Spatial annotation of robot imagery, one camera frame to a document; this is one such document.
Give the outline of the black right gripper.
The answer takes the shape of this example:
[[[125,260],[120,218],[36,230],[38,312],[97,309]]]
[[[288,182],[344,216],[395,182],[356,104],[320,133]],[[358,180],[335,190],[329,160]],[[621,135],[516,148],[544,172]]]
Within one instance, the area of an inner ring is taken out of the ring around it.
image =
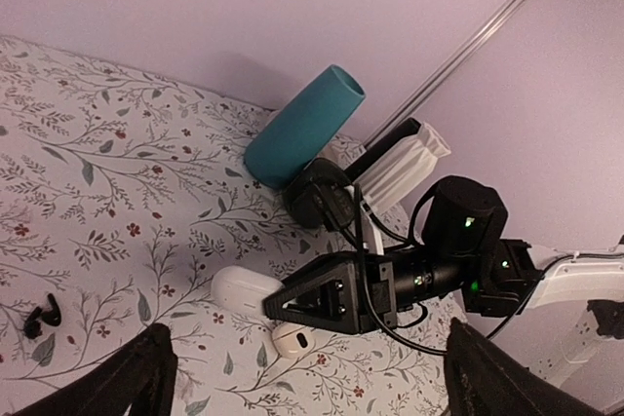
[[[354,251],[324,254],[285,279],[262,301],[264,315],[338,333],[368,333],[378,329],[366,306],[389,328],[397,315],[419,301],[444,297],[468,281],[468,257],[442,255],[426,246],[364,255],[362,274]]]

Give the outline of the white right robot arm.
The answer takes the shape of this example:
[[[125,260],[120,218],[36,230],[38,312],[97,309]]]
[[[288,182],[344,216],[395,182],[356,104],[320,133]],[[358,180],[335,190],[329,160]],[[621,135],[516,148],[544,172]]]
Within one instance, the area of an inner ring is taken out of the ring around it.
[[[266,317],[356,335],[402,340],[398,316],[416,303],[462,295],[467,312],[502,323],[526,309],[572,300],[621,301],[623,250],[557,251],[502,235],[508,212],[491,187],[459,175],[421,198],[423,230],[385,246],[384,229],[349,188],[352,248],[316,257],[262,302]]]

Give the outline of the black wireless earbuds pair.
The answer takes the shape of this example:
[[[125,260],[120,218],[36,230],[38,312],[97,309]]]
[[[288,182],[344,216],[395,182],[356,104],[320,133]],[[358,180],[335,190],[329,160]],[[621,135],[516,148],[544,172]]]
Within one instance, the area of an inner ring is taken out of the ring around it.
[[[47,294],[49,307],[43,309],[37,306],[24,321],[22,332],[29,340],[34,340],[42,334],[42,325],[57,327],[61,324],[62,313],[59,303],[52,293]]]

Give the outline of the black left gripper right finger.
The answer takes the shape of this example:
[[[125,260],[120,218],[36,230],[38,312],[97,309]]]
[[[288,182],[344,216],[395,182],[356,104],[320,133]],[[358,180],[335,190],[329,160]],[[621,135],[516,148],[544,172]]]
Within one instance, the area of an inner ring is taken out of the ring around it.
[[[533,375],[466,322],[450,322],[444,356],[451,415],[598,415]]]

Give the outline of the white earbud charging case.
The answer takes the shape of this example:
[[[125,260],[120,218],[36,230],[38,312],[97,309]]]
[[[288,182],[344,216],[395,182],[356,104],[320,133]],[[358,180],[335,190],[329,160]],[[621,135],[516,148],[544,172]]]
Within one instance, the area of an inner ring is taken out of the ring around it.
[[[231,313],[264,317],[263,300],[283,287],[279,280],[240,266],[220,269],[213,277],[215,304]]]

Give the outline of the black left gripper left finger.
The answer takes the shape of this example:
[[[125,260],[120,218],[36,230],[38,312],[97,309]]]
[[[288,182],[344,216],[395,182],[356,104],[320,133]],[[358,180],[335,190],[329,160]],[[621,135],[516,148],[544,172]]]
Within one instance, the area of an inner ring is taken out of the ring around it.
[[[169,415],[176,385],[171,331],[153,323],[96,369],[19,415]]]

